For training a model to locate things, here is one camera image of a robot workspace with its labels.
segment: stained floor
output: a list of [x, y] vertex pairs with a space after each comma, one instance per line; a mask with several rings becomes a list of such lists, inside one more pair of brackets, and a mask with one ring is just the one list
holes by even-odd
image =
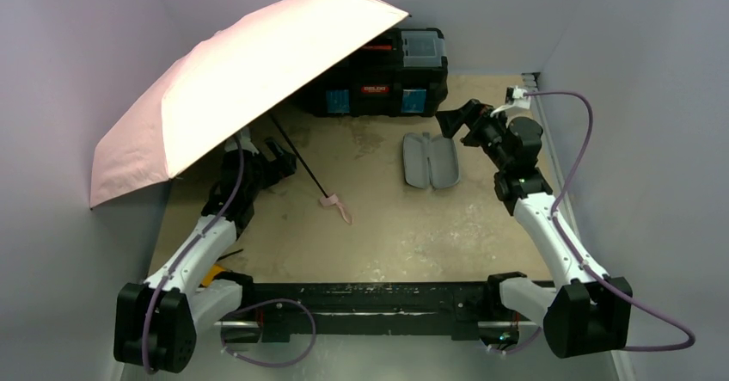
[[[498, 106], [505, 88], [520, 83], [519, 76], [449, 77], [441, 109], [459, 108], [470, 98]], [[299, 165], [294, 176], [261, 192], [250, 226], [229, 249], [243, 252], [222, 266], [257, 282], [485, 280], [517, 270], [549, 279], [530, 238], [496, 199], [495, 167], [480, 149], [456, 143], [461, 182], [454, 187], [421, 190], [405, 183], [402, 137], [439, 133], [435, 119], [322, 119], [287, 106], [274, 113], [324, 187], [347, 204], [354, 223], [319, 206], [319, 191]], [[285, 144], [265, 117], [251, 130], [261, 149], [268, 136]], [[175, 180], [152, 269], [189, 235], [221, 155], [211, 152]]]

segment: cable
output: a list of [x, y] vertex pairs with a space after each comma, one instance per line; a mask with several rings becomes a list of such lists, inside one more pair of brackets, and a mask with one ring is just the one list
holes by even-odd
[[309, 311], [305, 306], [298, 303], [297, 301], [291, 300], [291, 299], [285, 299], [285, 298], [279, 298], [279, 299], [270, 299], [264, 302], [260, 302], [258, 304], [250, 305], [245, 308], [241, 308], [240, 310], [235, 310], [228, 314], [228, 316], [231, 315], [237, 315], [242, 314], [245, 312], [248, 312], [250, 310], [255, 310], [257, 308], [260, 308], [261, 306], [266, 306], [270, 304], [293, 304], [303, 310], [303, 312], [306, 314], [306, 316], [309, 317], [309, 321], [311, 322], [311, 341], [309, 341], [309, 345], [306, 347], [306, 349], [303, 350], [299, 356], [297, 356], [295, 359], [289, 359], [288, 361], [284, 362], [265, 362], [265, 361], [258, 361], [257, 359], [252, 359], [243, 355], [240, 355], [239, 353], [235, 351], [231, 351], [227, 344], [225, 344], [225, 340], [223, 338], [223, 332], [221, 331], [220, 334], [220, 342], [223, 344], [223, 350], [226, 353], [229, 353], [235, 358], [238, 358], [240, 360], [246, 361], [249, 364], [253, 364], [255, 366], [264, 366], [266, 368], [284, 368], [285, 366], [293, 366], [294, 364], [300, 362], [302, 359], [306, 358], [307, 355], [311, 352], [311, 349], [314, 347], [314, 344], [316, 342], [316, 324], [314, 323], [314, 316], [311, 315], [311, 311]]
[[240, 159], [241, 163], [238, 165], [238, 178], [236, 179], [236, 185], [233, 187], [233, 191], [230, 193], [230, 197], [228, 198], [228, 200], [225, 201], [223, 207], [220, 208], [220, 211], [217, 212], [215, 218], [211, 219], [211, 221], [203, 228], [203, 230], [199, 234], [195, 235], [190, 243], [185, 246], [182, 252], [180, 252], [180, 255], [178, 255], [175, 260], [172, 261], [172, 265], [169, 266], [167, 272], [162, 276], [159, 285], [157, 285], [157, 288], [155, 288], [155, 291], [152, 293], [152, 299], [150, 300], [150, 305], [147, 307], [147, 313], [144, 316], [144, 326], [142, 328], [142, 366], [144, 367], [144, 371], [148, 374], [154, 374], [155, 372], [157, 372], [157, 370], [152, 368], [152, 365], [150, 363], [150, 326], [152, 323], [152, 316], [155, 313], [155, 305], [157, 303], [157, 299], [160, 296], [160, 293], [162, 292], [162, 288], [164, 288], [164, 286], [167, 284], [169, 278], [172, 276], [172, 273], [177, 269], [182, 260], [185, 258], [185, 255], [187, 255], [187, 253], [193, 249], [193, 247], [198, 243], [200, 239], [202, 239], [205, 233], [207, 233], [213, 226], [215, 226], [215, 224], [223, 216], [225, 211], [228, 210], [228, 206], [230, 206], [230, 204], [233, 202], [233, 199], [238, 194], [238, 189], [241, 187], [241, 182], [243, 179], [243, 146], [241, 145], [241, 141], [238, 139], [237, 136], [233, 136], [233, 140], [236, 141], [236, 146], [238, 147], [238, 158]]
[[619, 289], [612, 286], [607, 280], [603, 279], [599, 274], [597, 274], [595, 271], [590, 268], [589, 264], [583, 258], [582, 254], [575, 248], [574, 243], [572, 240], [570, 240], [569, 236], [565, 232], [564, 228], [560, 224], [560, 221], [558, 217], [556, 216], [556, 213], [558, 212], [558, 208], [560, 203], [565, 199], [565, 195], [567, 194], [567, 189], [572, 184], [574, 174], [577, 171], [577, 167], [579, 166], [579, 163], [582, 161], [582, 157], [585, 154], [585, 150], [587, 149], [587, 144], [590, 142], [590, 137], [592, 136], [592, 127], [594, 124], [593, 119], [593, 113], [592, 113], [592, 105], [590, 102], [580, 93], [576, 93], [573, 91], [537, 91], [532, 93], [526, 93], [527, 96], [538, 96], [538, 95], [571, 95], [574, 97], [577, 97], [580, 99], [587, 108], [587, 134], [585, 135], [585, 140], [582, 143], [582, 146], [579, 148], [579, 153], [577, 154], [577, 158], [574, 161], [573, 166], [570, 168], [569, 174], [567, 174], [567, 178], [565, 179], [565, 184], [562, 190], [560, 191], [560, 194], [557, 195], [557, 199], [554, 200], [554, 204], [550, 208], [549, 212], [552, 217], [552, 223], [554, 224], [554, 227], [557, 229], [557, 232], [562, 237], [562, 240], [564, 240], [567, 247], [570, 249], [570, 251], [573, 253], [575, 258], [577, 258], [578, 262], [582, 265], [582, 268], [587, 272], [593, 279], [595, 279], [597, 282], [600, 283], [605, 289], [608, 291], [614, 293], [618, 298], [622, 299], [623, 301], [631, 304], [632, 306], [638, 308], [639, 310], [643, 310], [644, 312], [648, 313], [651, 316], [654, 316], [658, 318], [659, 320], [670, 324], [673, 327], [676, 327], [680, 330], [682, 330], [689, 339], [680, 342], [678, 344], [667, 344], [667, 345], [657, 345], [657, 346], [639, 346], [639, 347], [625, 347], [622, 350], [623, 351], [632, 351], [632, 352], [660, 352], [660, 351], [677, 351], [681, 349], [686, 349], [691, 346], [693, 346], [696, 343], [696, 335], [694, 332], [689, 329], [689, 327], [683, 325], [679, 321], [663, 314], [662, 312], [655, 310], [648, 305], [645, 305], [641, 303], [641, 301], [638, 301], [632, 297], [629, 297], [627, 294], [623, 293]]

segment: black metal frame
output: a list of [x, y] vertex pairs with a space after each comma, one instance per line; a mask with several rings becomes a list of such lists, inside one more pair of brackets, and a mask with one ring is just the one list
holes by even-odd
[[[329, 335], [447, 335], [453, 341], [495, 343], [484, 322], [511, 321], [514, 313], [499, 301], [499, 283], [522, 273], [493, 275], [486, 282], [255, 284], [242, 273], [223, 272], [216, 280], [243, 287], [242, 307], [277, 298], [305, 305], [315, 316], [316, 333]], [[549, 281], [537, 284], [552, 286]], [[268, 305], [229, 318], [262, 323], [263, 342], [288, 342], [311, 334], [311, 323], [295, 305]]]

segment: pink umbrella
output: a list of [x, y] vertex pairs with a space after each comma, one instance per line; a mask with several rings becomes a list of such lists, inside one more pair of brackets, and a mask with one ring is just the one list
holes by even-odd
[[91, 207], [177, 176], [406, 16], [379, 0], [283, 0], [215, 33], [96, 146]]

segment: umbrella strap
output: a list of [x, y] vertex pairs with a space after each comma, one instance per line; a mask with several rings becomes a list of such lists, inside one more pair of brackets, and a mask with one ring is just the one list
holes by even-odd
[[344, 206], [344, 203], [340, 201], [340, 198], [336, 194], [332, 194], [328, 197], [322, 196], [321, 198], [319, 198], [319, 203], [321, 203], [324, 207], [337, 206], [344, 221], [348, 224], [352, 224], [352, 215], [349, 213], [349, 211], [346, 209], [346, 206]]

